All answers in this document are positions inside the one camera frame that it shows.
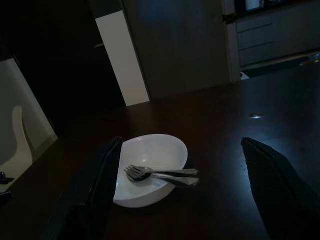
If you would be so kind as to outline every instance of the table surface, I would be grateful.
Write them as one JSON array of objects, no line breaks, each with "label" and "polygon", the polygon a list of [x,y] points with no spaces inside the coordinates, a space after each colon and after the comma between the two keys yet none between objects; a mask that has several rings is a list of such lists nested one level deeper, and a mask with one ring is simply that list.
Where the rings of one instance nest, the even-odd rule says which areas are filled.
[{"label": "table surface", "polygon": [[[263,117],[249,118],[256,113]],[[186,144],[186,166],[200,170],[199,184],[176,188],[144,208],[113,204],[105,239],[269,239],[252,197],[241,138],[283,153],[320,194],[319,124],[320,68],[285,70],[89,117],[11,186],[14,198],[0,210],[0,237],[37,239],[61,193],[102,142],[163,133]]]}]

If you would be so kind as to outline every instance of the white chair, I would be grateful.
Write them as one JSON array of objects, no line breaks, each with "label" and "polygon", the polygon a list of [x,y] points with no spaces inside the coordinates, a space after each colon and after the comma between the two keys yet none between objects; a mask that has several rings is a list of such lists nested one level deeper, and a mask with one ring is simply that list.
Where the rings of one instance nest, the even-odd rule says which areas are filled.
[{"label": "white chair", "polygon": [[12,126],[16,140],[16,152],[11,159],[0,166],[7,178],[14,178],[8,184],[0,184],[0,193],[6,191],[31,165],[32,154],[22,123],[22,107],[15,106],[12,111]]}]

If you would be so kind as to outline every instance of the wall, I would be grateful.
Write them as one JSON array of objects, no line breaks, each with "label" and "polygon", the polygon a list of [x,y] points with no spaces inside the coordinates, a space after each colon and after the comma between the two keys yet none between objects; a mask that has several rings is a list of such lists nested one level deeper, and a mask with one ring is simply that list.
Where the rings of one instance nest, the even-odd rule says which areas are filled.
[{"label": "wall", "polygon": [[119,0],[89,0],[91,11],[127,106],[149,101]]},{"label": "wall", "polygon": [[0,165],[16,152],[12,110],[22,106],[22,118],[33,160],[57,139],[14,59],[0,61]]}]

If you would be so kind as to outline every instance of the cabinet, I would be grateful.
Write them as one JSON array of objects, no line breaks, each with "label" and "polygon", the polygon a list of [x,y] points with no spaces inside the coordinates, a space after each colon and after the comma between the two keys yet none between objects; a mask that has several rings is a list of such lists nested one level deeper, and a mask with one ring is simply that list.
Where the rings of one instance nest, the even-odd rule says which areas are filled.
[{"label": "cabinet", "polygon": [[319,49],[319,9],[311,0],[238,19],[240,66]]}]

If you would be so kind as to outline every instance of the kitchen drawer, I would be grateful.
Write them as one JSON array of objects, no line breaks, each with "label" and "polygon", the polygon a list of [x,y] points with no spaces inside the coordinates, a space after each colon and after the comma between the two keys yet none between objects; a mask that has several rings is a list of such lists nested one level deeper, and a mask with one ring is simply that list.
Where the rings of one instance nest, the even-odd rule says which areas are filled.
[{"label": "kitchen drawer", "polygon": [[239,51],[240,66],[276,58],[277,55],[276,44],[274,42],[243,49]]},{"label": "kitchen drawer", "polygon": [[239,50],[253,48],[274,41],[273,25],[266,25],[238,33]]},{"label": "kitchen drawer", "polygon": [[272,15],[270,14],[248,16],[246,18],[241,18],[236,21],[236,31],[237,33],[241,33],[251,29],[272,25],[272,23]]}]

